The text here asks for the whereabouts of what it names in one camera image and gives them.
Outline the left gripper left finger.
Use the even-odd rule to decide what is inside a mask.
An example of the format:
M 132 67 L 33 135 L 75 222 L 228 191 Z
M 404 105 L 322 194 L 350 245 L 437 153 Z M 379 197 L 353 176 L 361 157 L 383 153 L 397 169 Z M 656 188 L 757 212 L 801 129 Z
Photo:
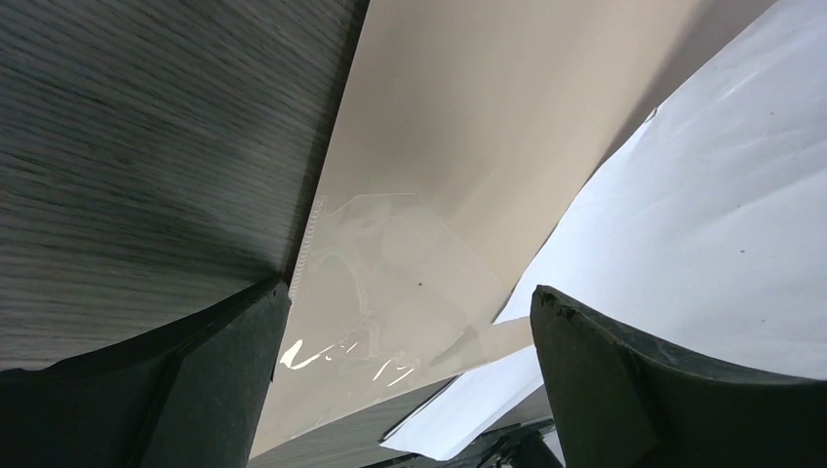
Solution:
M 244 467 L 290 309 L 276 278 L 42 370 L 1 374 L 5 467 Z

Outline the brown cardboard folder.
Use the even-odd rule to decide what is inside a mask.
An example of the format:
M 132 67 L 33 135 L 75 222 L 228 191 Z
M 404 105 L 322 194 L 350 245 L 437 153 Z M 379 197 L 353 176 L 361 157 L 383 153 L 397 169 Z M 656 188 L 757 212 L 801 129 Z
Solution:
M 498 324 L 565 209 L 765 1 L 373 1 L 291 279 L 251 451 L 347 416 L 375 449 L 442 383 L 524 348 Z

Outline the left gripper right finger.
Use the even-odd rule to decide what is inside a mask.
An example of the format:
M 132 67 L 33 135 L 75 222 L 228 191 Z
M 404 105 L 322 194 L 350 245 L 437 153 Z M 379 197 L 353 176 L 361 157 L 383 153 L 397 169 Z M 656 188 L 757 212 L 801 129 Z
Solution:
M 826 384 L 711 358 L 547 286 L 531 327 L 570 467 L 822 467 Z

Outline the white paper sheets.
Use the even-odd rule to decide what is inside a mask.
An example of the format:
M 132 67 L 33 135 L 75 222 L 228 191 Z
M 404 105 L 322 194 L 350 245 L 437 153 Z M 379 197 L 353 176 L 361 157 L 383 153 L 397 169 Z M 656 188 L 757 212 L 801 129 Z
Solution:
M 380 446 L 447 461 L 482 434 L 549 420 L 536 348 L 470 370 L 404 418 Z

